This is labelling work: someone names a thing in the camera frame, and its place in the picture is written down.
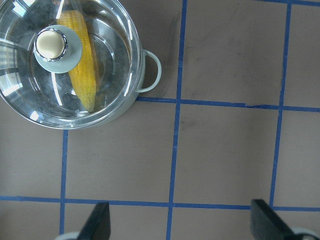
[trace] glass lid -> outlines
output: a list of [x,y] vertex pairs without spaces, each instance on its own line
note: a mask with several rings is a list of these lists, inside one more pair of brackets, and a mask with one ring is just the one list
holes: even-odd
[[0,92],[51,128],[110,117],[138,87],[141,46],[117,0],[6,0],[0,7]]

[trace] blue grid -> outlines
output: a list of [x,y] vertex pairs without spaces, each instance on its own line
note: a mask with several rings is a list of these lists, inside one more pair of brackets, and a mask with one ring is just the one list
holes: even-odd
[[[286,23],[285,23],[285,37],[283,49],[283,75],[279,105],[247,105],[245,103],[231,103],[221,101],[205,101],[182,99],[182,79],[183,79],[183,62],[184,62],[184,44],[186,32],[186,19],[188,0],[182,2],[181,14],[181,28],[180,28],[180,44],[179,44],[179,62],[178,62],[178,76],[177,76],[177,91],[176,98],[160,98],[160,97],[138,97],[138,102],[149,103],[167,103],[175,104],[175,122],[172,144],[172,161],[171,161],[171,175],[170,175],[170,188],[169,188],[169,201],[168,202],[150,202],[150,201],[120,201],[109,200],[110,205],[118,206],[144,206],[144,207],[159,207],[168,208],[167,216],[167,230],[166,240],[171,239],[172,217],[173,208],[193,208],[193,209],[228,209],[228,210],[250,210],[249,205],[224,205],[224,204],[197,204],[197,203],[178,203],[174,202],[175,191],[175,178],[176,178],[176,163],[177,163],[177,150],[178,150],[178,137],[179,137],[179,122],[180,122],[180,107],[182,105],[199,105],[199,106],[221,106],[230,108],[250,108],[250,109],[269,109],[278,110],[278,120],[276,129],[276,140],[274,148],[273,170],[271,178],[271,188],[269,204],[276,211],[289,211],[289,212],[320,212],[320,207],[289,207],[289,206],[274,206],[275,187],[277,166],[279,157],[279,147],[281,139],[281,127],[283,111],[298,111],[298,112],[311,112],[320,113],[320,108],[317,107],[303,107],[303,106],[286,106],[284,105],[286,76],[287,76],[287,63],[288,63],[288,49],[290,37],[290,22],[291,22],[291,9],[292,5],[314,6],[320,7],[320,2],[304,1],[304,0],[257,0],[272,3],[281,3],[287,5],[286,10]],[[60,203],[60,221],[59,233],[64,233],[65,228],[65,205],[66,204],[97,204],[105,202],[106,199],[74,199],[66,198],[66,175],[67,175],[67,151],[68,151],[68,130],[63,131],[62,141],[62,166],[61,166],[61,192],[60,198],[47,198],[47,197],[27,197],[27,196],[5,196],[0,195],[0,201],[15,201],[15,202],[41,202],[41,203]]]

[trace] metal ring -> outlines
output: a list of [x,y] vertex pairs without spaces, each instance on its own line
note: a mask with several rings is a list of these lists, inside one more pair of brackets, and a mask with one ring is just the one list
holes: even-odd
[[[38,51],[38,48],[37,48],[37,40],[38,40],[38,37],[43,33],[43,32],[47,32],[47,31],[51,31],[51,32],[56,32],[58,34],[60,34],[60,36],[62,37],[62,40],[64,42],[64,49],[62,51],[62,53],[60,54],[60,56],[56,57],[56,58],[46,58],[45,56],[41,55]],[[66,36],[64,35],[64,33],[56,28],[45,28],[43,30],[41,30],[38,35],[36,36],[35,40],[34,40],[34,49],[35,49],[35,53],[41,57],[44,61],[46,62],[56,62],[56,61],[59,61],[60,59],[62,59],[67,51],[68,51],[68,41],[67,41],[67,38]]]

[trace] black object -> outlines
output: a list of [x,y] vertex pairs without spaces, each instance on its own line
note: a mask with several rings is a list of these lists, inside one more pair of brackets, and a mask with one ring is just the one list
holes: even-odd
[[110,233],[109,203],[99,202],[76,240],[108,240]]
[[256,240],[320,240],[310,234],[294,234],[262,199],[251,201],[250,228]]

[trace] toy corn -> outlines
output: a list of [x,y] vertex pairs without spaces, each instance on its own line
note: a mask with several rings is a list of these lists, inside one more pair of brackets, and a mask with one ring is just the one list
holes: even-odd
[[95,107],[96,75],[90,38],[84,16],[77,10],[63,11],[59,25],[64,25],[79,36],[82,43],[82,57],[78,65],[69,71],[72,87],[75,94],[88,112]]

